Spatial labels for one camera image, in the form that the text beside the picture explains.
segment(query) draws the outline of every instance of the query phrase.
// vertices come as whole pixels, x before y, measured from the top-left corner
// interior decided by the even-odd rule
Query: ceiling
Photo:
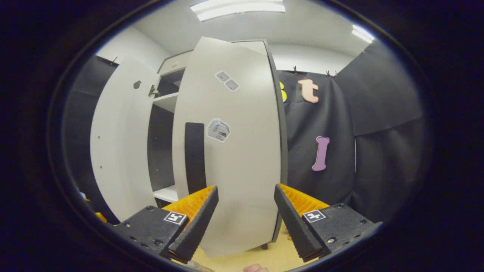
[[[252,12],[200,22],[190,6],[176,0],[134,27],[175,55],[195,48],[201,36],[224,41],[266,39],[270,45],[304,45],[356,57],[368,43],[351,34],[352,24],[310,0],[284,0],[285,13]]]

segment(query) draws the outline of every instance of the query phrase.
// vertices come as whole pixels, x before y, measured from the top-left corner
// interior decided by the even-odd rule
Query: open cabinet door
[[[277,98],[281,93],[275,76],[267,54],[206,37],[183,74],[173,122],[175,185],[179,198],[192,193],[186,173],[191,158],[185,157],[190,154],[185,148],[200,147],[185,146],[185,125],[202,123],[203,134],[199,129],[198,135],[203,139],[205,186],[217,185],[219,190],[219,203],[200,244],[209,257],[272,240],[277,222],[274,187],[284,167],[278,112],[282,98]]]
[[[124,221],[156,206],[148,173],[147,138],[159,75],[126,57],[106,83],[91,125],[91,162],[96,183],[114,215]]]

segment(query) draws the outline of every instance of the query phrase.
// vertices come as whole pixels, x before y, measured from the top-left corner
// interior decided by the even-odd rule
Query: fluorescent light
[[[283,0],[208,0],[190,8],[200,21],[241,12],[286,11]]]
[[[369,44],[372,42],[371,39],[369,39],[368,37],[366,37],[365,35],[361,34],[360,32],[358,32],[356,30],[353,30],[353,32],[351,32],[351,33],[353,33],[354,35],[360,37],[362,40],[364,40],[365,42],[367,42]]]
[[[353,25],[353,29],[358,31],[359,33],[363,34],[366,38],[368,38],[370,40],[374,40],[374,37],[370,33],[368,33],[366,30],[362,29],[361,27]]]

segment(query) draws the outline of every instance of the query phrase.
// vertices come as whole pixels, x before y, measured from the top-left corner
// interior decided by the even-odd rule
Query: white wall
[[[355,59],[349,55],[301,45],[269,44],[269,49],[277,70],[293,71],[296,66],[300,72],[326,74],[329,70],[330,75],[334,75],[335,71],[339,73]]]
[[[115,63],[121,63],[125,56],[130,55],[133,59],[157,72],[163,60],[171,54],[168,54],[141,31],[128,27],[112,38],[96,55],[107,60],[114,60],[118,57]]]

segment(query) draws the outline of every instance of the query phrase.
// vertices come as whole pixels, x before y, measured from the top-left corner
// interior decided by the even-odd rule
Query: floor
[[[201,248],[198,248],[192,260],[215,272],[242,272],[243,268],[252,264],[259,264],[270,272],[282,272],[300,267],[304,263],[299,258],[292,241],[288,240],[284,222],[281,225],[277,241],[269,243],[269,249],[254,248],[240,254],[226,257],[208,258]]]

